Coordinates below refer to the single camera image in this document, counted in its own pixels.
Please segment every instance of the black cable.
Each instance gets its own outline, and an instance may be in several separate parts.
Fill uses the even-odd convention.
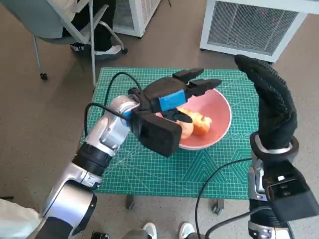
[[[249,212],[246,212],[246,213],[244,213],[244,214],[241,214],[241,215],[235,216],[235,217],[233,217],[233,218],[224,220],[223,222],[217,223],[216,225],[212,226],[212,227],[206,232],[205,239],[209,239],[210,234],[211,234],[214,230],[216,230],[216,229],[218,229],[218,228],[220,228],[220,227],[222,227],[222,226],[224,226],[224,225],[226,225],[226,224],[232,223],[232,222],[234,222],[234,221],[237,221],[237,220],[239,220],[239,219],[245,218],[245,217],[247,217],[247,216],[251,216],[251,215],[253,215],[253,214],[255,214],[256,212],[259,212],[259,211],[261,211],[261,210],[271,210],[271,209],[272,209],[272,208],[269,207],[269,206],[261,206],[261,207],[255,208],[255,209],[253,209],[253,210],[251,210],[251,211],[249,211]]]
[[[290,223],[287,223],[287,226],[288,226],[291,239],[295,239],[295,235],[294,235],[293,229],[290,226]]]
[[[124,72],[124,71],[120,71],[120,72],[116,73],[116,74],[111,78],[111,81],[110,81],[110,83],[109,83],[108,89],[107,89],[107,91],[106,91],[105,99],[104,99],[104,105],[105,105],[105,106],[106,106],[107,101],[108,101],[108,98],[109,98],[111,86],[112,86],[112,84],[113,84],[115,78],[117,78],[117,76],[119,76],[119,75],[126,75],[126,76],[130,77],[130,78],[135,82],[135,84],[137,85],[137,87],[139,88],[139,90],[142,91],[142,88],[141,88],[140,84],[138,83],[137,79],[135,79],[135,78],[134,78],[132,75],[130,75],[129,73],[126,73],[126,72]]]
[[[229,162],[224,164],[223,166],[220,166],[209,178],[208,180],[205,182],[205,184],[203,185],[203,187],[201,188],[201,190],[199,191],[198,197],[197,197],[197,202],[196,202],[196,206],[195,206],[195,224],[196,224],[196,230],[197,230],[197,236],[199,239],[201,239],[200,237],[200,232],[199,232],[199,225],[198,225],[198,205],[199,205],[199,200],[205,190],[205,188],[207,187],[208,183],[210,182],[210,180],[216,175],[216,173],[218,173],[221,169],[223,169],[224,167],[227,167],[229,165],[235,164],[235,163],[240,163],[240,162],[245,162],[245,161],[249,161],[251,160],[251,158],[245,158],[245,159],[239,159],[233,162]]]
[[[100,107],[100,108],[102,108],[102,109],[114,114],[117,117],[120,117],[120,118],[122,118],[124,120],[129,120],[128,117],[125,117],[124,115],[122,115],[122,114],[120,114],[120,113],[118,113],[118,112],[116,112],[116,111],[104,106],[103,104],[91,102],[85,107],[85,110],[84,110],[84,134],[85,134],[85,137],[88,136],[88,122],[87,121],[88,121],[88,112],[89,112],[89,109],[90,109],[91,106]]]

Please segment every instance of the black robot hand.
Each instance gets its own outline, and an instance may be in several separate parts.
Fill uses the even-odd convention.
[[[266,149],[289,146],[297,128],[297,111],[286,82],[269,64],[243,55],[235,62],[259,95],[258,135]]]

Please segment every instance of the white shoe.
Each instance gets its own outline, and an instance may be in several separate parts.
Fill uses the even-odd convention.
[[[73,51],[79,52],[79,51],[84,51],[84,46],[72,46],[70,45],[71,49]]]
[[[107,51],[95,51],[95,55],[101,56],[101,55],[116,55],[121,51],[121,46],[116,45],[112,46],[109,50]]]
[[[185,239],[194,232],[195,232],[195,229],[192,224],[183,223],[183,225],[181,225],[181,228],[179,230],[179,239]]]
[[[152,237],[152,239],[158,239],[158,233],[154,223],[146,223],[143,227],[143,230],[145,230]]]

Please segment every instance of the grid lines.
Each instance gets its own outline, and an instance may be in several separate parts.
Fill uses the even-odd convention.
[[[109,81],[117,72],[128,72],[144,88],[150,82],[178,70],[104,67],[93,101],[104,102]],[[223,81],[218,90],[227,98],[232,109],[232,124],[224,138],[210,148],[200,151],[179,149],[170,158],[165,158],[144,148],[130,133],[105,171],[97,193],[197,197],[204,181],[218,167],[250,157],[249,136],[258,128],[258,96],[253,83],[239,70],[206,69],[200,78]],[[118,76],[111,88],[109,102],[116,96],[127,94],[128,89],[134,86],[135,83],[127,76]],[[101,109],[92,107],[88,119],[89,130],[100,115]],[[208,185],[203,196],[247,199],[249,165],[250,162],[243,162],[223,169]]]

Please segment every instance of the tiled floor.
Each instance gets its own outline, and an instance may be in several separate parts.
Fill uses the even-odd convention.
[[[129,53],[101,66],[235,68],[233,57],[200,52],[205,2],[162,1],[144,37],[121,36]],[[296,136],[300,153],[295,165],[303,172],[319,199],[319,16],[309,15],[275,68],[287,80],[299,115]],[[40,209],[45,195],[75,153],[83,126],[83,110],[92,97],[90,61],[76,58],[68,46],[39,43],[49,80],[38,75],[30,34],[0,7],[0,194],[14,195],[25,207]],[[179,225],[194,222],[194,199],[137,197],[132,211],[123,195],[98,195],[90,225],[77,238],[90,238],[92,230],[111,238],[147,221],[158,227],[159,238],[177,238]],[[200,207],[200,225],[212,224],[248,210],[246,201],[226,201],[217,217],[209,200]],[[315,239],[319,217],[293,222],[296,238]],[[214,238],[249,238],[247,220],[213,234]]]

